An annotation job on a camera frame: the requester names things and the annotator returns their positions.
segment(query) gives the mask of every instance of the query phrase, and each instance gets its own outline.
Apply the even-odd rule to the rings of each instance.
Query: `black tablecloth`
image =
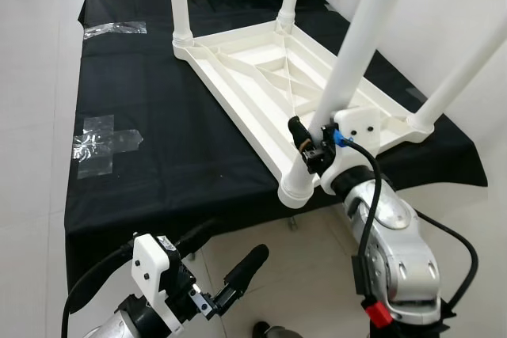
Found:
[[[271,21],[281,0],[189,0],[195,36]],[[277,182],[190,66],[173,56],[170,0],[85,0],[85,28],[145,21],[147,34],[107,33],[83,41],[74,134],[83,121],[114,115],[116,131],[136,129],[139,150],[115,154],[112,174],[78,180],[71,162],[65,212],[67,278],[83,272],[132,233],[175,239],[210,217],[216,233],[336,203],[319,188],[304,208],[277,198]],[[349,23],[324,0],[299,0],[297,25],[337,53]],[[381,54],[366,77],[415,111],[417,90]],[[379,156],[396,188],[434,182],[486,186],[473,142],[447,117],[423,144]]]

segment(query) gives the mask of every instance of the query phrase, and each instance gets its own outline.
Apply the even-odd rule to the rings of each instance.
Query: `white bracket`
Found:
[[[334,115],[334,122],[338,123],[340,132],[345,137],[352,137],[354,142],[368,150],[373,157],[379,153],[381,119],[377,108],[367,106],[342,110]],[[334,179],[345,170],[358,165],[372,168],[369,161],[359,152],[349,147],[336,146],[333,164],[321,177],[324,192],[335,196],[336,193],[331,188]]]
[[[183,325],[166,304],[166,291],[160,291],[160,276],[169,269],[167,254],[156,240],[145,234],[134,240],[132,278],[137,283],[151,308],[164,320],[174,335],[183,331]]]

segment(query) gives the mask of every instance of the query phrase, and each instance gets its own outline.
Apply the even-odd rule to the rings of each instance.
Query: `clear tape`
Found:
[[[147,33],[145,21],[125,21],[121,23],[107,23],[85,28],[84,40],[103,35],[104,33]]]
[[[112,157],[139,149],[137,130],[114,131],[114,116],[85,119],[81,136],[72,143],[72,158],[79,161],[78,179],[112,173]]]

